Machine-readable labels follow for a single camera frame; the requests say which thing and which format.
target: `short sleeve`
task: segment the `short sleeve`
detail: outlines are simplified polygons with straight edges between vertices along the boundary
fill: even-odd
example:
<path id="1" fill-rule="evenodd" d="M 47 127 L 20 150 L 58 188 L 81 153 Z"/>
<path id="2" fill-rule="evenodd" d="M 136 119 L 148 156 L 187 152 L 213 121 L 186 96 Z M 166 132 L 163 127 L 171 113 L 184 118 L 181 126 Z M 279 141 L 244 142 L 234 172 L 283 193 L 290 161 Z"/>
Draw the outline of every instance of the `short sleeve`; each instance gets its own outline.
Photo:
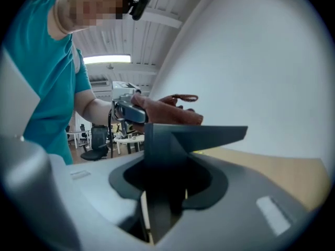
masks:
<path id="1" fill-rule="evenodd" d="M 79 72 L 75 75 L 75 93 L 91 89 L 91 84 L 90 80 L 88 79 L 87 69 L 84 64 L 82 53 L 79 49 L 77 50 L 80 58 L 80 69 Z"/>

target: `beige surface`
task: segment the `beige surface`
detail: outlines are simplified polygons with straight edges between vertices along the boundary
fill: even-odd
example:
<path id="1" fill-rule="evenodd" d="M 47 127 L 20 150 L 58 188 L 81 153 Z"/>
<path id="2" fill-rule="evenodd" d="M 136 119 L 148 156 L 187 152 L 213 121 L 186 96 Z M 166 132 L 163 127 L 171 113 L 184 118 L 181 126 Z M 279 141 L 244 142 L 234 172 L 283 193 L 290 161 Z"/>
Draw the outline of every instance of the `beige surface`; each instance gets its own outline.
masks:
<path id="1" fill-rule="evenodd" d="M 320 206 L 330 190 L 330 179 L 320 159 L 271 157 L 223 147 L 201 152 L 257 170 L 294 196 L 308 210 Z"/>

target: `ceiling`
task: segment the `ceiling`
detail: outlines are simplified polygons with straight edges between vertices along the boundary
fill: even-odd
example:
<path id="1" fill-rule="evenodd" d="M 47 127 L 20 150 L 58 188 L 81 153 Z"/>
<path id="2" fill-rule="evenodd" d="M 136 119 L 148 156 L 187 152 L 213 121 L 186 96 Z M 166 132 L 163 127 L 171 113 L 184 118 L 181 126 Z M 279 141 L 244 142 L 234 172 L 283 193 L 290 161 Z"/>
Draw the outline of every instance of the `ceiling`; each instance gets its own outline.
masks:
<path id="1" fill-rule="evenodd" d="M 127 15 L 117 23 L 107 21 L 102 26 L 76 32 L 73 40 L 84 57 L 131 55 L 131 64 L 87 65 L 90 81 L 131 82 L 148 94 L 180 28 L 199 1 L 151 0 L 139 21 Z M 97 97 L 110 100 L 110 86 L 93 87 L 93 90 Z"/>

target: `office chair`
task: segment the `office chair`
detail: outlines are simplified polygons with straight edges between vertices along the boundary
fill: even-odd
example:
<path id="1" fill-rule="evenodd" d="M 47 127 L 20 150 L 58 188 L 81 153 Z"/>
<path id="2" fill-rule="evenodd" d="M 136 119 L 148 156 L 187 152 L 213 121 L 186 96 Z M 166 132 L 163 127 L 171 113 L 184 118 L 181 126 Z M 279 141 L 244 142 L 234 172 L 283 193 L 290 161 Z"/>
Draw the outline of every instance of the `office chair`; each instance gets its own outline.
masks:
<path id="1" fill-rule="evenodd" d="M 84 124 L 80 125 L 80 130 L 81 131 L 85 131 L 85 126 Z M 82 133 L 82 137 L 87 141 L 87 134 L 86 133 Z"/>
<path id="2" fill-rule="evenodd" d="M 66 132 L 69 132 L 69 131 L 70 131 L 70 126 L 69 126 L 69 125 L 65 128 L 65 131 L 66 131 Z"/>
<path id="3" fill-rule="evenodd" d="M 85 152 L 80 157 L 87 161 L 97 161 L 108 154 L 108 147 L 106 144 L 107 127 L 93 127 L 91 129 L 91 135 L 92 150 L 87 151 L 87 144 L 84 144 L 82 147 Z"/>

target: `person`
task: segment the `person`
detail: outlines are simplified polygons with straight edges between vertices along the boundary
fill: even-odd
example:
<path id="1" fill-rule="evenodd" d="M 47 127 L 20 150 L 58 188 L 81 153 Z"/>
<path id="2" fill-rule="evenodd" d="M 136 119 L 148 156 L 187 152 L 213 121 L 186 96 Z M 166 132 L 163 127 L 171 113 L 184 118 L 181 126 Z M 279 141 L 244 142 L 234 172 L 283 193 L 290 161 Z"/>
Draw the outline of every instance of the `person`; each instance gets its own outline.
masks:
<path id="1" fill-rule="evenodd" d="M 73 109 L 84 119 L 107 125 L 110 103 L 92 91 L 80 50 L 75 72 L 72 34 L 116 18 L 128 0 L 26 0 L 3 46 L 40 97 L 24 138 L 72 164 L 65 128 Z"/>

